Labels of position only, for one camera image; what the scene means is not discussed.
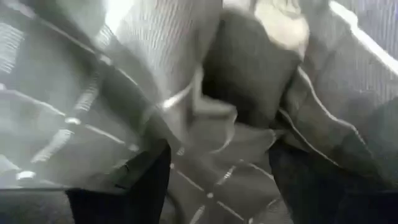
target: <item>gray fabric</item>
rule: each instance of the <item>gray fabric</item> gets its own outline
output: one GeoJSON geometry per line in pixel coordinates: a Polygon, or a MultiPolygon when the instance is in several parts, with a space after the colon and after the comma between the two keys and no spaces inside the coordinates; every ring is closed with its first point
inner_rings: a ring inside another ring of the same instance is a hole
{"type": "MultiPolygon", "coordinates": [[[[397,74],[330,1],[300,1],[311,36],[297,71],[296,53],[273,44],[252,14],[223,10],[221,1],[24,2],[0,2],[0,141],[7,146],[0,171],[7,178],[34,171],[46,187],[128,187],[166,138],[175,154],[170,191],[185,223],[273,222],[274,207],[288,223],[266,154],[285,133],[270,128],[286,121],[286,142],[396,186],[395,129],[364,124],[396,97],[397,74]],[[195,114],[192,80],[202,66],[204,94],[235,106],[237,121],[252,127],[195,114]],[[121,168],[131,159],[140,165],[126,183],[121,168]]],[[[337,2],[396,57],[395,2],[337,2]]],[[[391,120],[395,111],[382,114],[391,120]]]]}
{"type": "MultiPolygon", "coordinates": [[[[395,3],[387,1],[373,7],[375,5],[368,1],[337,2],[357,13],[358,27],[394,57],[395,3]]],[[[308,3],[311,1],[302,1],[303,7],[308,3]]],[[[396,172],[386,167],[390,162],[381,160],[376,154],[380,147],[391,147],[395,143],[391,140],[390,143],[380,142],[378,147],[369,145],[378,134],[365,134],[376,127],[364,124],[379,107],[388,105],[396,97],[397,74],[358,39],[360,37],[351,31],[349,24],[328,4],[317,11],[303,11],[311,37],[301,65],[303,72],[295,74],[284,98],[283,107],[289,119],[312,148],[325,157],[345,169],[394,187],[396,172]],[[355,147],[343,142],[348,136],[356,141],[355,147]]],[[[391,127],[386,124],[378,129],[391,127]]],[[[395,151],[382,154],[396,157],[395,151]]]]}

